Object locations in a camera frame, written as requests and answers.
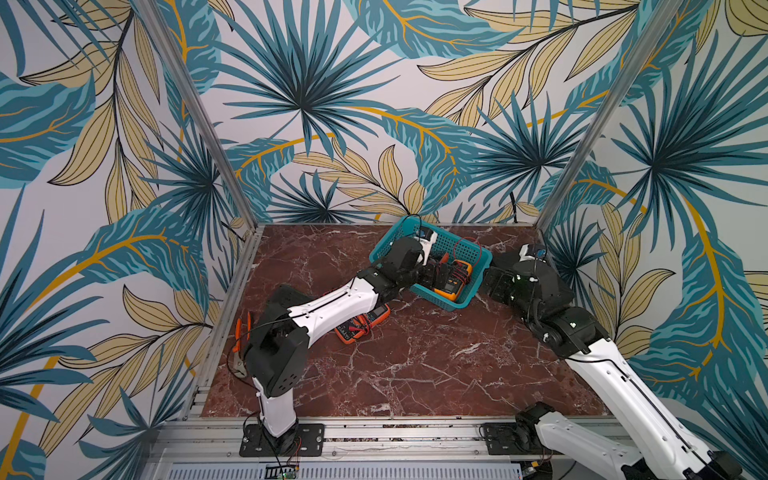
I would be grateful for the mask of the yellow orange multimeter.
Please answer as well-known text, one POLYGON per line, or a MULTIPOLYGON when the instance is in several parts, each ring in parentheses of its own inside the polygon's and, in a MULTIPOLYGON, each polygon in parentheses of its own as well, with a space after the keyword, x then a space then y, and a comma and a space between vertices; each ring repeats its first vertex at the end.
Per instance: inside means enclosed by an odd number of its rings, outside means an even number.
POLYGON ((462 260, 439 263, 435 270, 433 292, 449 301, 456 301, 469 284, 472 272, 472 265, 462 260))

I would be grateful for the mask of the orange red multimeter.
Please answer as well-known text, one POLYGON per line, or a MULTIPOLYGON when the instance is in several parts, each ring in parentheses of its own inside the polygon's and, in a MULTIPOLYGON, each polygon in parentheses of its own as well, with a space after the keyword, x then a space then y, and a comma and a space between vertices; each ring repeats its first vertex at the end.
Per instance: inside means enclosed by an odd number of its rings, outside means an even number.
POLYGON ((366 314, 345 321, 335 328, 335 333, 344 344, 353 344, 370 334, 373 328, 386 320, 390 314, 390 307, 386 304, 381 305, 366 314))

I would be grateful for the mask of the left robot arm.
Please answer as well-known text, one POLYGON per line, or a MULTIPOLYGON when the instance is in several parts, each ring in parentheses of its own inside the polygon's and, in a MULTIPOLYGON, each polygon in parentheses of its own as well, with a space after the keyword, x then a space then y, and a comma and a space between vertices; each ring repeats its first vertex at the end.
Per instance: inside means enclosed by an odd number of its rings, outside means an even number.
POLYGON ((245 370, 260 402, 260 425, 273 443, 290 445, 298 420, 293 387, 304 371, 308 352, 322 336, 344 322, 381 307, 415 285, 436 243, 435 230, 395 240, 389 252, 350 281, 307 303, 289 306, 303 295, 290 286, 278 288, 262 318, 246 335, 245 370))

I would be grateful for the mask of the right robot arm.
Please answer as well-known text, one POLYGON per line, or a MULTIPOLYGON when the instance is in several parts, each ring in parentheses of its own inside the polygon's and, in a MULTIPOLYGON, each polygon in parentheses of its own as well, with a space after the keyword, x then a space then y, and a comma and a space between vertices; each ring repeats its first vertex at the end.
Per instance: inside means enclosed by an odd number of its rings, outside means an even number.
POLYGON ((538 402, 515 417, 521 449, 564 454, 605 479, 738 479, 742 467, 687 429, 639 378, 602 324, 573 305, 573 293, 541 259, 523 255, 507 268, 490 266, 481 290, 516 308, 525 326, 564 361, 613 414, 627 446, 538 402))

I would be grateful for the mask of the teal plastic basket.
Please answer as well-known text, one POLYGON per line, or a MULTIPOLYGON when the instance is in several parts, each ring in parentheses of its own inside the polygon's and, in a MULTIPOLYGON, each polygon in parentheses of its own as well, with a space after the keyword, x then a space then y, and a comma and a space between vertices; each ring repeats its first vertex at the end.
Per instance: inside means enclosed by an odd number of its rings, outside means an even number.
POLYGON ((472 267, 472 273, 468 284, 462 288, 456 300, 449 300, 420 284, 413 285, 410 291, 446 311, 466 308, 482 284, 484 273, 492 261, 492 253, 464 237, 429 224, 417 216, 403 217, 379 240, 369 254, 369 260, 374 262, 381 259, 389 252, 391 245, 397 239, 414 237, 420 228, 431 229, 437 234, 436 241, 430 250, 431 254, 443 255, 448 253, 452 260, 468 263, 472 267))

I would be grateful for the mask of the black case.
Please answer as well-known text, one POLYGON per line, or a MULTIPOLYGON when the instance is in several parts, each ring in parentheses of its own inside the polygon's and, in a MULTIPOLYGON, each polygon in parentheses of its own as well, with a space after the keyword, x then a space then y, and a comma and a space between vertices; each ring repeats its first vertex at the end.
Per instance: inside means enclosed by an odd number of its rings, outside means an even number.
POLYGON ((545 262, 520 261, 518 252, 510 259, 512 263, 503 269, 509 269, 518 263, 528 266, 528 306, 537 304, 545 308, 560 308, 571 303, 574 298, 571 288, 550 265, 547 257, 545 262))

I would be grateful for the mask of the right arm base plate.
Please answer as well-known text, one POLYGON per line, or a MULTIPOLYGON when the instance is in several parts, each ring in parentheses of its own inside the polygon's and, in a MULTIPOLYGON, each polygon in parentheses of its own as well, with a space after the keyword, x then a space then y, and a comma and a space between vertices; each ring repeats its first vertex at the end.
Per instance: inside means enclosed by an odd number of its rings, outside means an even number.
POLYGON ((538 455, 545 459, 559 452, 545 447, 533 426, 517 422, 481 424, 479 434, 491 456, 538 455))

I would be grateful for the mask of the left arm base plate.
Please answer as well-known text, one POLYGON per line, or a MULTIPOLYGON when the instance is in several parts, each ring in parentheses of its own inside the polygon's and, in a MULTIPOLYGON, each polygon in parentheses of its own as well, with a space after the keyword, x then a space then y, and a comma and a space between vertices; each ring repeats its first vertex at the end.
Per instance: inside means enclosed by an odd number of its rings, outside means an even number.
POLYGON ((286 433, 275 437, 258 423, 245 426, 239 449, 243 458, 320 457, 323 451, 325 425, 297 423, 286 433))

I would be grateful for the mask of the orange handled pliers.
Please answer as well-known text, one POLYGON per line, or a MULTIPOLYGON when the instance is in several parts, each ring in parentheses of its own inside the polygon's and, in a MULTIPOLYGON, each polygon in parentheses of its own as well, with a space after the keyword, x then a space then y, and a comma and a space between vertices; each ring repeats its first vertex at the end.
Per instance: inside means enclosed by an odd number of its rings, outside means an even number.
POLYGON ((253 327, 252 313, 247 312, 244 317, 238 318, 235 323, 235 343, 232 348, 232 369, 239 379, 247 377, 247 371, 243 363, 243 350, 250 340, 250 331, 253 327))

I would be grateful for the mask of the aluminium front rail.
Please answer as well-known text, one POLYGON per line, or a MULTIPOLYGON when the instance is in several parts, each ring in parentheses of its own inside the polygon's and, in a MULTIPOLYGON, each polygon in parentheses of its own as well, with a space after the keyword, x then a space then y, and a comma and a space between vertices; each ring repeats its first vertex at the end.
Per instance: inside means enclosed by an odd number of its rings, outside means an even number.
POLYGON ((541 447, 492 455, 486 417, 307 417, 322 434, 297 456, 243 457, 239 418, 197 418, 161 429, 142 479, 595 479, 541 447))

